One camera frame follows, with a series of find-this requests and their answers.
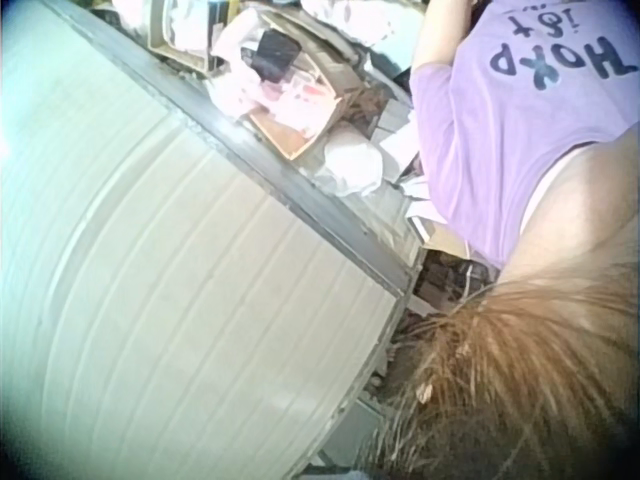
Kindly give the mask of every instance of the white plastic bag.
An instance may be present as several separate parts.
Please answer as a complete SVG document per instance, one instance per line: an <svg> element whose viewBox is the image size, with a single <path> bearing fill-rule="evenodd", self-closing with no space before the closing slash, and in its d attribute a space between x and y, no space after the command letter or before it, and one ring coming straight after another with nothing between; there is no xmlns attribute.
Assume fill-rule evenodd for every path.
<svg viewBox="0 0 640 480"><path fill-rule="evenodd" d="M382 184L382 154L346 122L338 124L329 134L324 161L316 176L332 178L335 184L330 193L339 197L352 193L368 195Z"/></svg>

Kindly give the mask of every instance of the cardboard box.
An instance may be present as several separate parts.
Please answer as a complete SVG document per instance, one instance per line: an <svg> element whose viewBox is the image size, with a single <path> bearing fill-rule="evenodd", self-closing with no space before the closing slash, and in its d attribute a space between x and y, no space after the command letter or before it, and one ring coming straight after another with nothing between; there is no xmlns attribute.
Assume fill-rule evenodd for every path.
<svg viewBox="0 0 640 480"><path fill-rule="evenodd" d="M249 114L256 128L278 151L286 159L295 160L344 115L351 102L364 88L364 84L348 64L328 50L326 45L316 37L275 12L261 11L260 15L271 28L289 35L300 43L301 55L306 55L309 63L316 69L314 73L330 88L337 99L329 121L313 138L305 138L297 130L275 122L266 109Z"/></svg>

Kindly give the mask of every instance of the paper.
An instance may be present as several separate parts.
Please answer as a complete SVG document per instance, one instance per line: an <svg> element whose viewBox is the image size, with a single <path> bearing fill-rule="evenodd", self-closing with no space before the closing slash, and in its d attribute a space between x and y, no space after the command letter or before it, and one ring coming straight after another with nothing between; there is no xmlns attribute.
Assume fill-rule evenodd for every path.
<svg viewBox="0 0 640 480"><path fill-rule="evenodd" d="M415 177L400 184L402 192L411 198L419 198L421 200L430 200L429 183L424 175Z"/></svg>
<svg viewBox="0 0 640 480"><path fill-rule="evenodd" d="M419 141L416 122L409 122L396 133L389 135L379 143L379 147L392 159L391 162L387 162L384 178L395 183L418 155Z"/></svg>
<svg viewBox="0 0 640 480"><path fill-rule="evenodd" d="M440 214L440 212L438 212L436 206L430 200L418 200L412 202L407 209L405 217L420 217L443 225L447 224L445 218Z"/></svg>

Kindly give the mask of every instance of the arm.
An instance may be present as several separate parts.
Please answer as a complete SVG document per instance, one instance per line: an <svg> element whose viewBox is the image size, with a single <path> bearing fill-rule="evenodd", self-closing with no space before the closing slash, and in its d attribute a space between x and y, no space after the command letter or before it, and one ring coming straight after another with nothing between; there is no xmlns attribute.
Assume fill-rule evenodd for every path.
<svg viewBox="0 0 640 480"><path fill-rule="evenodd" d="M431 0L424 16L411 70L437 63L451 65L469 32L474 0Z"/></svg>

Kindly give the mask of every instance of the black object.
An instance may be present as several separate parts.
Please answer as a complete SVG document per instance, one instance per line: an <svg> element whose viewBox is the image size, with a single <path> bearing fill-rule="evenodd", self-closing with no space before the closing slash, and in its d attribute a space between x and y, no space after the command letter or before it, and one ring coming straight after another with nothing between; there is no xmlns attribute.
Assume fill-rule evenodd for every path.
<svg viewBox="0 0 640 480"><path fill-rule="evenodd" d="M280 83L301 50L297 40L271 28L262 35L251 68L263 81Z"/></svg>

